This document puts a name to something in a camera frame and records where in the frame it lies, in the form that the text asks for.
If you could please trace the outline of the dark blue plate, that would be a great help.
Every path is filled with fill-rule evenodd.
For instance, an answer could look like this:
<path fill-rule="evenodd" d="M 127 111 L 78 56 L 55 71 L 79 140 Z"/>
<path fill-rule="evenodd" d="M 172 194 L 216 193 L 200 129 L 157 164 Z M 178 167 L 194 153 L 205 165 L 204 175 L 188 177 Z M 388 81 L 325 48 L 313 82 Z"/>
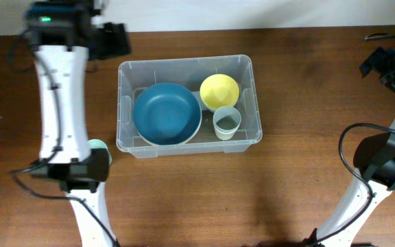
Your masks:
<path fill-rule="evenodd" d="M 174 83 L 160 83 L 145 89 L 134 104 L 133 121 L 202 117 L 202 110 L 192 92 Z"/>

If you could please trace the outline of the green cup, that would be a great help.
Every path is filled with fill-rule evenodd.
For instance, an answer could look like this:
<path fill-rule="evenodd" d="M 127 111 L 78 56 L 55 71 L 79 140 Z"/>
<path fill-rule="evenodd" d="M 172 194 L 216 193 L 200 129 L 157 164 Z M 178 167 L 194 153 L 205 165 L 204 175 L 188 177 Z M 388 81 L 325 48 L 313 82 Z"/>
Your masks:
<path fill-rule="evenodd" d="M 100 139 L 90 139 L 88 144 L 92 149 L 105 149 L 108 152 L 108 163 L 109 165 L 112 164 L 112 156 L 108 149 L 108 146 Z"/>

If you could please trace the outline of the yellow bowl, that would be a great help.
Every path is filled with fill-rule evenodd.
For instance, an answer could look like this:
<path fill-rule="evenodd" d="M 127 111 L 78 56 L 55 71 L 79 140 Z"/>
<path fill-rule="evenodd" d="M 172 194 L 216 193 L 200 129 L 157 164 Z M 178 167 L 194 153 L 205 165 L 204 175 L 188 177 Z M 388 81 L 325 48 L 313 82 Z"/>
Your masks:
<path fill-rule="evenodd" d="M 214 74 L 207 77 L 200 86 L 200 96 L 203 99 L 239 99 L 240 90 L 237 82 L 225 74 Z"/>

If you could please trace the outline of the light green bowl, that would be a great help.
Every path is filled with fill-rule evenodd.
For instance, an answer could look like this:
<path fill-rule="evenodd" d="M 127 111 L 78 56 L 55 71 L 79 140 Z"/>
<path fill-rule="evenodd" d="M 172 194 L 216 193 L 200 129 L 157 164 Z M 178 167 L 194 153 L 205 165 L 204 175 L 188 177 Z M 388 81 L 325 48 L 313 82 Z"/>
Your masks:
<path fill-rule="evenodd" d="M 237 103 L 237 101 L 231 99 L 203 99 L 202 101 L 205 107 L 213 113 L 224 106 L 234 107 Z"/>

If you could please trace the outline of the cream plate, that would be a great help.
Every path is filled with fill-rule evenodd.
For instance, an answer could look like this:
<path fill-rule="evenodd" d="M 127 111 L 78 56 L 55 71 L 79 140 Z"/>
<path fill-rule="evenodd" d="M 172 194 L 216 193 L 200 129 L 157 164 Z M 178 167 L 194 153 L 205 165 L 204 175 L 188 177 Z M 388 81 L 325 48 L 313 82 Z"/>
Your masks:
<path fill-rule="evenodd" d="M 173 119 L 152 119 L 136 121 L 139 136 L 153 146 L 182 145 L 188 143 L 198 133 L 202 117 Z"/>

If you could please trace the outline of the grey cup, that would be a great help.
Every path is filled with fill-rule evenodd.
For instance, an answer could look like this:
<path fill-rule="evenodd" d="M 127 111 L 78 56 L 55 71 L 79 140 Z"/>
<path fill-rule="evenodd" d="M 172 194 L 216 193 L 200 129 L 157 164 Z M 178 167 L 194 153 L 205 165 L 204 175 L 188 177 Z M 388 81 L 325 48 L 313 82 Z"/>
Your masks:
<path fill-rule="evenodd" d="M 222 106 L 213 114 L 216 136 L 222 141 L 231 139 L 241 124 L 240 112 L 232 106 Z"/>

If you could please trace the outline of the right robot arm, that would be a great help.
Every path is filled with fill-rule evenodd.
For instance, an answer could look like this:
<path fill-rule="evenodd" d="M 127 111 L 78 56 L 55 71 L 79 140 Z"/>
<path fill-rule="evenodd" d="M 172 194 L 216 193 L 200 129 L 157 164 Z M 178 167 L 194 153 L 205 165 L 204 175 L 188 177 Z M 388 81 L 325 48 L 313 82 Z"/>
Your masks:
<path fill-rule="evenodd" d="M 371 71 L 395 93 L 395 51 L 378 47 L 359 67 Z M 352 246 L 353 239 L 373 210 L 395 191 L 395 118 L 390 127 L 363 123 L 378 134 L 364 138 L 346 169 L 353 180 L 333 214 L 302 241 L 303 246 Z"/>

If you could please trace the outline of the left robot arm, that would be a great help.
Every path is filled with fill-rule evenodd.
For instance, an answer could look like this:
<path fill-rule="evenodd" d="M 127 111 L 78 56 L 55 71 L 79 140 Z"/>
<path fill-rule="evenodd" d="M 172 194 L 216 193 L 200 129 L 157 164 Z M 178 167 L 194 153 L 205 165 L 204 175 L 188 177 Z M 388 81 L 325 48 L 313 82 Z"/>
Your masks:
<path fill-rule="evenodd" d="M 84 107 L 87 63 L 126 55 L 122 24 L 104 23 L 104 1 L 36 1 L 25 13 L 27 44 L 40 93 L 39 157 L 25 172 L 58 183 L 71 204 L 83 246 L 117 246 L 105 199 L 112 157 L 89 139 Z"/>

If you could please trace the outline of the clear plastic storage container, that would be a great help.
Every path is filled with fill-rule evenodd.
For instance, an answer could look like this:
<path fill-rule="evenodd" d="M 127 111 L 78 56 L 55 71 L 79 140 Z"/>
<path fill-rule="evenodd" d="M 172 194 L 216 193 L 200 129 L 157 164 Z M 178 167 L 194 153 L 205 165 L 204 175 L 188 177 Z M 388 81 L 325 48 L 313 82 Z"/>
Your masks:
<path fill-rule="evenodd" d="M 199 97 L 201 83 L 210 75 L 225 74 L 239 85 L 235 108 L 241 123 L 234 136 L 222 141 L 213 127 L 213 114 L 202 106 L 202 124 L 187 143 L 155 146 L 144 140 L 134 125 L 133 110 L 137 97 L 147 88 L 162 82 L 180 84 Z M 252 61 L 247 55 L 212 56 L 165 60 L 122 62 L 118 68 L 117 147 L 136 158 L 244 152 L 263 137 Z"/>

